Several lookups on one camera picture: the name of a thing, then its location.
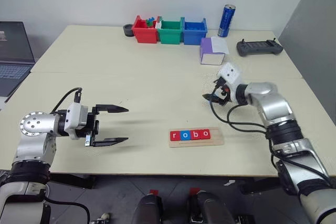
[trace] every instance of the purple box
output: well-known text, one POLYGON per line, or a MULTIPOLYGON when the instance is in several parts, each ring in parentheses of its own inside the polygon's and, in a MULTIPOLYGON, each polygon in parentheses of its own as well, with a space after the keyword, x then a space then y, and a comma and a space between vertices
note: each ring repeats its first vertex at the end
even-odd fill
POLYGON ((202 38, 199 53, 201 64, 221 65, 225 56, 223 52, 213 52, 211 38, 202 38))

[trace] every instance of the laptop keyboard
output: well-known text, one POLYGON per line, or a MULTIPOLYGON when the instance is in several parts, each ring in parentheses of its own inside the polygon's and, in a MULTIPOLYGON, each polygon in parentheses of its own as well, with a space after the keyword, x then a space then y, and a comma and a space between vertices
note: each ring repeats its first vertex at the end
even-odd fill
POLYGON ((19 80, 30 67, 0 65, 0 78, 19 80))

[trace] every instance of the gray floor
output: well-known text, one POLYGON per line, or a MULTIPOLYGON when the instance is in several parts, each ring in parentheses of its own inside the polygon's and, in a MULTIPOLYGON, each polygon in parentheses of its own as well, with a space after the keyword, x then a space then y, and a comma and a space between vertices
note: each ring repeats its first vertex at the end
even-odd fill
MULTIPOLYGON (((112 224, 131 223, 139 200, 150 189, 159 190, 165 209, 165 224, 185 223, 185 204, 190 188, 198 187, 218 195, 233 215, 252 214, 256 224, 309 223, 296 197, 287 196, 282 189, 262 194, 242 195, 237 183, 224 186, 218 178, 153 178, 102 176, 95 189, 81 189, 49 183, 49 198, 85 204, 91 219, 103 212, 112 213, 112 224)), ((78 207, 51 205, 50 223, 85 223, 85 212, 78 207)))

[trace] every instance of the green bin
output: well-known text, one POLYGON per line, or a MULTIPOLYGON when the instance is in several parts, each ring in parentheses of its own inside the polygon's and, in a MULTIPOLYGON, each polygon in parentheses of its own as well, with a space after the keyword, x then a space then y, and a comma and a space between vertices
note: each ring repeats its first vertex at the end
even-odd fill
POLYGON ((159 16, 158 21, 157 32, 162 44, 179 44, 182 41, 182 18, 180 21, 164 21, 159 16))

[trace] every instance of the blue bin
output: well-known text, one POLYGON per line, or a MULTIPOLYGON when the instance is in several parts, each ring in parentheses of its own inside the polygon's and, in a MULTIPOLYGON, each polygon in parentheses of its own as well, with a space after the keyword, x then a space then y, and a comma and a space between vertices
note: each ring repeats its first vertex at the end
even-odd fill
POLYGON ((205 38, 208 32, 205 18, 202 22, 185 22, 184 17, 181 19, 184 44, 200 45, 201 39, 205 38))

